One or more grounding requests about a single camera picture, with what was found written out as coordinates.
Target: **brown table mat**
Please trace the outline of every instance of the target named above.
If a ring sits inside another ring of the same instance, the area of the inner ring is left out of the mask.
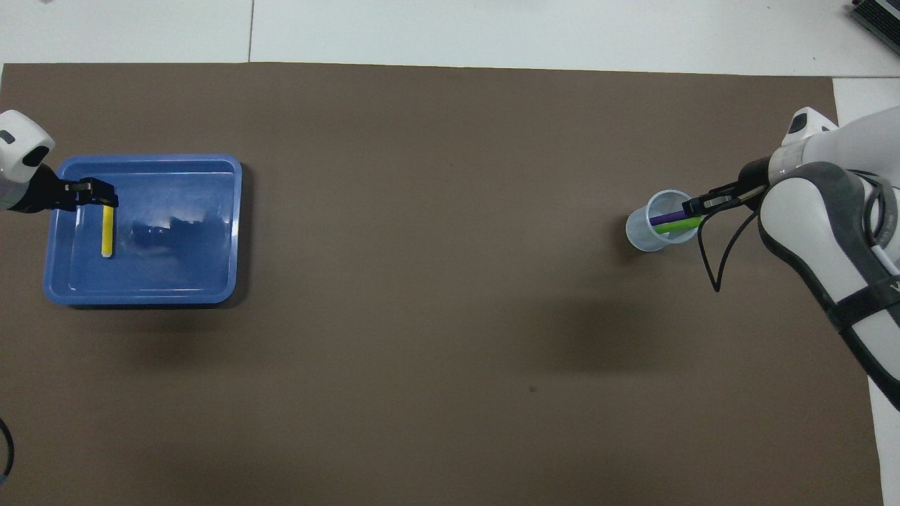
[[[880,504],[864,373],[755,226],[720,294],[694,241],[623,233],[806,105],[829,79],[7,65],[53,167],[227,152],[245,184],[211,310],[54,305],[49,215],[0,221],[0,501]]]

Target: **clear plastic cup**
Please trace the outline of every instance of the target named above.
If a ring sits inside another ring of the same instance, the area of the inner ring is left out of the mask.
[[[681,203],[690,196],[678,190],[662,190],[650,198],[647,205],[632,212],[625,222],[625,234],[631,244],[641,251],[659,251],[670,244],[681,244],[697,235],[697,229],[658,233],[650,219],[670,212],[681,211]]]

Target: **blue plastic tray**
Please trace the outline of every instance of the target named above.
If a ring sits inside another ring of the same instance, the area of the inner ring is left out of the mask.
[[[73,157],[64,179],[115,186],[112,258],[103,258],[103,208],[53,211],[44,293],[54,303],[219,303],[238,267],[240,163],[230,155]]]

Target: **black strap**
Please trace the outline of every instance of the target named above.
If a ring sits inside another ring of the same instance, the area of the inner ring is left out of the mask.
[[[872,283],[841,299],[826,313],[840,332],[894,304],[900,304],[900,276],[885,277]]]

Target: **black cable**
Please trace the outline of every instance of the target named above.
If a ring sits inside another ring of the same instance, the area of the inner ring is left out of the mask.
[[[697,227],[697,244],[700,246],[700,256],[703,258],[703,267],[706,269],[706,275],[709,276],[709,283],[713,286],[713,290],[717,293],[722,289],[722,276],[725,274],[725,262],[728,261],[728,254],[731,253],[731,250],[734,247],[734,243],[737,242],[739,237],[741,237],[744,229],[746,229],[747,226],[750,225],[753,219],[760,215],[759,211],[751,212],[750,216],[748,216],[747,219],[744,220],[743,223],[741,223],[741,226],[737,228],[737,231],[731,237],[731,240],[728,241],[728,246],[725,247],[725,251],[722,254],[722,259],[719,261],[718,275],[713,277],[713,269],[709,265],[707,249],[703,246],[703,226],[707,224],[707,221],[709,221],[709,219],[715,216],[717,213],[726,209],[731,209],[733,207],[736,207],[736,205],[716,208],[710,214],[707,214],[706,217],[704,217],[703,221],[700,222],[700,226]]]
[[[9,428],[6,427],[3,419],[0,419],[0,432],[3,432],[3,437],[6,439],[6,468],[3,470],[3,480],[5,481],[6,477],[9,476],[10,471],[13,470],[15,445],[13,444],[13,434],[9,431]]]

